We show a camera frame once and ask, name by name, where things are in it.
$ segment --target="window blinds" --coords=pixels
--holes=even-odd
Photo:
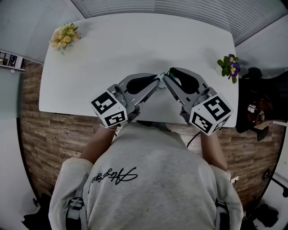
[[[72,0],[86,17],[163,13],[192,18],[231,32],[238,45],[288,13],[281,0]]]

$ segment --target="purple flower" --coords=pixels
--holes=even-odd
[[[238,63],[234,63],[230,66],[230,76],[237,77],[238,73],[240,72],[240,67]]]
[[[228,55],[228,61],[229,61],[231,64],[236,63],[236,61],[235,61],[235,55],[234,55],[234,54],[229,54],[229,55]]]

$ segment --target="forearm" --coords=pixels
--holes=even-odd
[[[115,131],[100,126],[79,158],[95,164],[96,160],[110,147]]]
[[[201,132],[201,146],[203,159],[208,164],[227,171],[227,162],[216,133],[207,136]]]

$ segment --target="floor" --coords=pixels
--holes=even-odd
[[[39,112],[43,66],[26,61],[25,69],[21,118],[24,154],[36,190],[39,194],[49,193],[63,161],[80,155],[98,129],[99,120],[95,117]],[[262,181],[261,177],[267,168],[273,169],[278,156],[283,127],[271,123],[268,125],[269,134],[261,142],[257,142],[255,133],[251,131],[241,134],[235,128],[218,131],[232,177],[243,175],[235,189],[244,210],[262,193],[267,181]],[[181,134],[186,144],[198,132],[187,125],[167,126]],[[195,138],[189,150],[201,154],[200,137]]]

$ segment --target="tabletop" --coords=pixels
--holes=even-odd
[[[121,13],[74,23],[82,39],[65,55],[49,46],[40,87],[40,111],[97,116],[90,101],[112,84],[136,73],[159,74],[181,67],[200,74],[226,98],[234,127],[238,83],[216,72],[217,60],[232,53],[232,35],[218,27],[172,15]],[[181,104],[168,89],[156,91],[140,109],[139,120],[185,124]]]

